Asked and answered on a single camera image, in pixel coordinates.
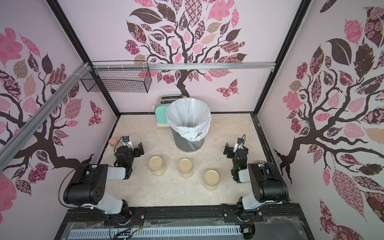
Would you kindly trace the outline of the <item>grey trash bin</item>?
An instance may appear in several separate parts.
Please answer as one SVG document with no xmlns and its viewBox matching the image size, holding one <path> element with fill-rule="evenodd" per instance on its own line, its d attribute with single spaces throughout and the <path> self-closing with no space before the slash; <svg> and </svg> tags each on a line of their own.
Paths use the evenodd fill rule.
<svg viewBox="0 0 384 240">
<path fill-rule="evenodd" d="M 197 137 L 201 137 L 199 141 L 190 141 L 181 136 L 174 128 L 171 127 L 174 142 L 177 148 L 186 153 L 192 153 L 198 151 L 204 144 L 205 137 L 201 137 L 202 133 L 197 132 Z"/>
</svg>

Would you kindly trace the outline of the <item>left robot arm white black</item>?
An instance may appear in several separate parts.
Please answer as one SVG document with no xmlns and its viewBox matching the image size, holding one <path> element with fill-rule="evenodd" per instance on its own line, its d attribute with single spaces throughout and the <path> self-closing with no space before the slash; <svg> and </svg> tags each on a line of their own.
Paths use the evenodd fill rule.
<svg viewBox="0 0 384 240">
<path fill-rule="evenodd" d="M 145 154 L 143 143 L 132 148 L 124 143 L 115 151 L 116 163 L 80 165 L 69 181 L 63 194 L 64 206 L 68 208 L 90 208 L 116 216 L 116 222 L 123 225 L 134 219 L 134 214 L 125 200 L 117 199 L 107 193 L 106 184 L 110 181 L 128 180 L 133 172 L 134 159 Z"/>
</svg>

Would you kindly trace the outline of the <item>aluminium rail left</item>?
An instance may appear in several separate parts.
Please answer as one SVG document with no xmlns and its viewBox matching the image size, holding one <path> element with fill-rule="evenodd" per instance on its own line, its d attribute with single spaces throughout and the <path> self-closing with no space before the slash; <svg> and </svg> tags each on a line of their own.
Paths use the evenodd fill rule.
<svg viewBox="0 0 384 240">
<path fill-rule="evenodd" d="M 82 63 L 69 75 L 68 79 L 57 89 L 57 91 L 37 110 L 37 112 L 21 127 L 15 137 L 12 137 L 4 147 L 1 148 L 1 171 L 7 167 L 9 162 L 15 158 L 20 149 L 28 142 L 31 136 L 38 130 L 52 111 L 59 105 L 62 99 L 73 86 L 90 72 L 88 63 Z"/>
</svg>

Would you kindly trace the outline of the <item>white trash bag liner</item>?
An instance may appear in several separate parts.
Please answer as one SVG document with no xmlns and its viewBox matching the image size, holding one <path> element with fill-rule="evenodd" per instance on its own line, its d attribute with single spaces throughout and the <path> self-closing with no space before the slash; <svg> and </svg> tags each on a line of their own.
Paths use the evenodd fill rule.
<svg viewBox="0 0 384 240">
<path fill-rule="evenodd" d="M 197 142 L 209 132 L 212 115 L 203 101 L 183 98 L 171 103 L 166 111 L 167 122 L 182 138 Z"/>
</svg>

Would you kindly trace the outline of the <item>aluminium rail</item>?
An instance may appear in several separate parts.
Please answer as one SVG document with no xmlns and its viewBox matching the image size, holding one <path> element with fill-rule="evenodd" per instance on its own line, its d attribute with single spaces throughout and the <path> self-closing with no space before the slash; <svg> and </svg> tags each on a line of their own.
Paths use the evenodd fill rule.
<svg viewBox="0 0 384 240">
<path fill-rule="evenodd" d="M 93 69 L 119 69 L 119 70 L 149 70 L 149 71 L 167 71 L 167 70 L 214 70 L 214 69 L 274 69 L 276 63 L 272 62 L 254 62 L 254 63 L 199 63 L 199 64 L 149 64 L 144 61 L 135 64 L 129 61 L 104 61 L 92 62 Z"/>
<path fill-rule="evenodd" d="M 12 137 L 4 147 L 1 148 L 1 171 L 7 167 L 9 162 L 15 158 L 20 149 L 28 142 L 31 136 L 38 130 L 52 111 L 59 105 L 62 99 L 73 86 L 90 72 L 88 63 L 82 63 L 69 75 L 68 79 L 57 89 L 57 91 L 37 110 L 37 112 L 21 127 L 15 137 Z"/>
</svg>

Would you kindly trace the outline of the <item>aluminium rail back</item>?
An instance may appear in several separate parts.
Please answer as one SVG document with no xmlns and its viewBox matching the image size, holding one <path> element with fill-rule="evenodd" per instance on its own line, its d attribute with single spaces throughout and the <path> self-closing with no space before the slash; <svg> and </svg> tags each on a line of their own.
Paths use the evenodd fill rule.
<svg viewBox="0 0 384 240">
<path fill-rule="evenodd" d="M 129 61 L 104 61 L 92 62 L 93 69 L 119 69 L 119 70 L 149 70 L 149 71 L 167 71 L 167 70 L 214 70 L 214 69 L 274 69 L 276 63 L 272 62 L 254 62 L 254 63 L 199 63 L 199 64 L 149 64 L 144 61 L 135 64 Z"/>
</svg>

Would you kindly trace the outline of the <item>small jar pink lid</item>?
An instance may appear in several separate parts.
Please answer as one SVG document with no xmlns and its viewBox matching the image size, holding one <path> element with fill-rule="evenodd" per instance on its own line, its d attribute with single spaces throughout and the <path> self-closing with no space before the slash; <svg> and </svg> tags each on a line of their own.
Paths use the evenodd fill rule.
<svg viewBox="0 0 384 240">
<path fill-rule="evenodd" d="M 114 148 L 117 146 L 118 144 L 118 140 L 116 138 L 110 138 L 109 141 L 108 141 L 109 145 Z"/>
</svg>

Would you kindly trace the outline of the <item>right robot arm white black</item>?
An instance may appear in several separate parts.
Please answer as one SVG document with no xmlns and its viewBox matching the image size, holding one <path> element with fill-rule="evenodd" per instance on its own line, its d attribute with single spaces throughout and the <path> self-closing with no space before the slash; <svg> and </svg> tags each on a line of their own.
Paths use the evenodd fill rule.
<svg viewBox="0 0 384 240">
<path fill-rule="evenodd" d="M 236 205 L 223 205 L 225 220 L 244 221 L 262 215 L 268 204 L 280 204 L 288 200 L 289 191 L 274 163 L 248 163 L 249 149 L 244 145 L 225 145 L 223 154 L 232 160 L 232 179 L 238 184 L 250 184 L 252 191 L 240 197 Z"/>
</svg>

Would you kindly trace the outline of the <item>glass jar tan lid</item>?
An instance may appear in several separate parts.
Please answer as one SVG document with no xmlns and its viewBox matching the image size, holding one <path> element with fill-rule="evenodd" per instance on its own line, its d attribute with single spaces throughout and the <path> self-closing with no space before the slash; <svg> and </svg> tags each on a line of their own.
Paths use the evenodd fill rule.
<svg viewBox="0 0 384 240">
<path fill-rule="evenodd" d="M 182 159 L 179 161 L 178 169 L 180 176 L 184 179 L 188 179 L 193 175 L 193 163 L 189 159 Z"/>
<path fill-rule="evenodd" d="M 208 170 L 204 175 L 204 187 L 208 191 L 213 191 L 218 187 L 220 175 L 215 170 Z"/>
<path fill-rule="evenodd" d="M 163 159 L 159 156 L 150 158 L 148 165 L 151 173 L 157 177 L 163 175 L 166 171 L 166 166 L 163 162 Z"/>
</svg>

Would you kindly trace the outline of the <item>mint green toaster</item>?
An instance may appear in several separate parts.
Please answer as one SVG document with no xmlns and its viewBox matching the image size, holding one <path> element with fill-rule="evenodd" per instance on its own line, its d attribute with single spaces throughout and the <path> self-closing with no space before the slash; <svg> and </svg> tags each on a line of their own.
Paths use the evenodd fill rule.
<svg viewBox="0 0 384 240">
<path fill-rule="evenodd" d="M 157 127 L 170 127 L 166 117 L 167 109 L 171 103 L 185 97 L 184 95 L 163 95 L 158 98 L 157 103 L 153 106 Z"/>
</svg>

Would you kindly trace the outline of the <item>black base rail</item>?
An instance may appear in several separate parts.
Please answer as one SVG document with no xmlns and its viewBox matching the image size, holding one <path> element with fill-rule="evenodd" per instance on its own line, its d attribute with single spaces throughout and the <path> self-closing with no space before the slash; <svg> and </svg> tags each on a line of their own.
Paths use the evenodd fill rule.
<svg viewBox="0 0 384 240">
<path fill-rule="evenodd" d="M 57 240 L 67 240 L 72 229 L 119 229 L 192 226 L 239 226 L 242 236 L 176 237 L 170 239 L 113 240 L 311 240 L 312 231 L 298 204 L 270 204 L 262 215 L 246 222 L 225 220 L 223 205 L 179 207 L 132 207 L 134 219 L 120 225 L 116 216 L 96 210 L 69 210 L 56 234 Z"/>
</svg>

